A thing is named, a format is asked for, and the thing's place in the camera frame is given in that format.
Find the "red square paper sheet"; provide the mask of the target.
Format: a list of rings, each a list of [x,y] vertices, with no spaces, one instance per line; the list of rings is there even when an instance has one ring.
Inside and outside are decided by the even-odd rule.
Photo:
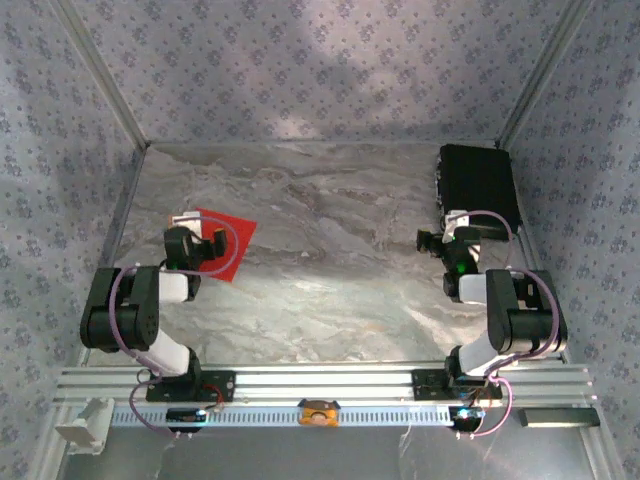
[[[249,243],[257,228],[257,223],[204,208],[197,208],[196,211],[203,217],[211,217],[211,220],[205,220],[201,224],[200,238],[213,240],[214,233],[220,229],[225,230],[227,238],[225,255],[203,262],[199,271],[213,272],[210,278],[232,282],[244,259]]]

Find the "black hard case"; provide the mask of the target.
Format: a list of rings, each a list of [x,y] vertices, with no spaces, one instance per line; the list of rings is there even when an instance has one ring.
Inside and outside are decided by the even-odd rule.
[[[522,218],[509,154],[500,149],[446,144],[436,166],[440,227],[453,210],[487,210],[501,215],[513,233]]]

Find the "black left controller board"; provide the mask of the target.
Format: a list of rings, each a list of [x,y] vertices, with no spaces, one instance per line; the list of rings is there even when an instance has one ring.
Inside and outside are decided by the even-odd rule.
[[[208,420],[208,412],[200,408],[169,408],[165,421],[175,434],[197,433]]]

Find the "black controller board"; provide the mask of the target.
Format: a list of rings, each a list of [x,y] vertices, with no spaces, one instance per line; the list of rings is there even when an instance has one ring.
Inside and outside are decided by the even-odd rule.
[[[485,411],[480,407],[453,406],[449,408],[449,415],[454,431],[472,434],[481,428]]]
[[[169,408],[165,421],[175,434],[197,433],[208,420],[208,412],[200,408]]]

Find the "black right controller board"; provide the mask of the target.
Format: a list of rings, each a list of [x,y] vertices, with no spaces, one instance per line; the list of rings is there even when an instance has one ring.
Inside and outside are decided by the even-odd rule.
[[[449,415],[454,431],[472,434],[481,428],[485,411],[480,407],[453,406],[449,408]]]

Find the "orange cartoon figure sticker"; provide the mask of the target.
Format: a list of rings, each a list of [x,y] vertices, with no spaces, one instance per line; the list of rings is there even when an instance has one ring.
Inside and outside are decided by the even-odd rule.
[[[337,427],[340,405],[336,401],[302,399],[298,423],[304,426]]]

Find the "aluminium side rail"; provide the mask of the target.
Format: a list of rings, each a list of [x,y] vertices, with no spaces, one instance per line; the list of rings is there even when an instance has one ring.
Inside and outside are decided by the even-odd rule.
[[[544,353],[537,353],[535,356],[531,356],[530,360],[548,360],[558,361],[562,364],[568,364],[571,362],[570,355],[567,353],[567,345],[562,337],[562,308],[558,300],[557,292],[551,274],[544,269],[539,254],[534,246],[534,242],[531,239],[528,231],[524,226],[521,226],[518,231],[518,244],[520,252],[522,254],[522,262],[525,268],[540,276],[541,280],[547,286],[551,293],[551,310],[557,317],[557,328],[553,342],[547,347]]]
[[[135,149],[131,155],[129,168],[124,175],[123,187],[117,197],[112,220],[102,244],[98,267],[112,267],[118,258],[118,248],[123,238],[148,149],[149,144],[145,144],[141,149]]]

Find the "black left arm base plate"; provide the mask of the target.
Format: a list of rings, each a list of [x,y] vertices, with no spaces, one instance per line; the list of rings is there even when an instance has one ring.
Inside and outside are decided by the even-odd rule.
[[[145,399],[150,403],[232,402],[236,373],[231,370],[205,370],[199,375],[169,377],[148,387]]]

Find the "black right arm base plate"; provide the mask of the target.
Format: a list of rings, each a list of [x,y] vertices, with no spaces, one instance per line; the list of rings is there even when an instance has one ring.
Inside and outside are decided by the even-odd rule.
[[[500,400],[501,388],[483,377],[455,378],[444,369],[416,369],[411,372],[415,400]]]

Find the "aluminium mounting rail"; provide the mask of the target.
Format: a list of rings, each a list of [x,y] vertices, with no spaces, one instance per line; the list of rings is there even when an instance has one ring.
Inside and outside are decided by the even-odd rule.
[[[228,406],[295,406],[302,399],[336,401],[341,407],[400,405],[473,405],[498,407],[508,399],[519,407],[587,407],[597,401],[587,367],[558,361],[523,362],[504,368],[500,400],[415,400],[411,372],[439,369],[423,363],[338,363],[299,365],[207,366],[236,373]]]

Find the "aluminium frame post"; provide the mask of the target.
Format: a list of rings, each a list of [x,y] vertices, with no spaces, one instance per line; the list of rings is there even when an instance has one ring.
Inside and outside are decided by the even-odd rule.
[[[566,1],[500,135],[495,140],[497,148],[509,150],[513,146],[594,1]]]
[[[144,151],[148,147],[148,141],[73,2],[71,0],[48,0],[48,2],[124,132],[137,150]]]

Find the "white plastic bracket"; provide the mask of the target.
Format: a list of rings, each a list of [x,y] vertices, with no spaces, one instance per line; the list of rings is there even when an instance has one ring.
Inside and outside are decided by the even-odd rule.
[[[99,455],[103,452],[114,414],[113,399],[89,399],[70,420],[55,425],[68,444],[70,455]]]

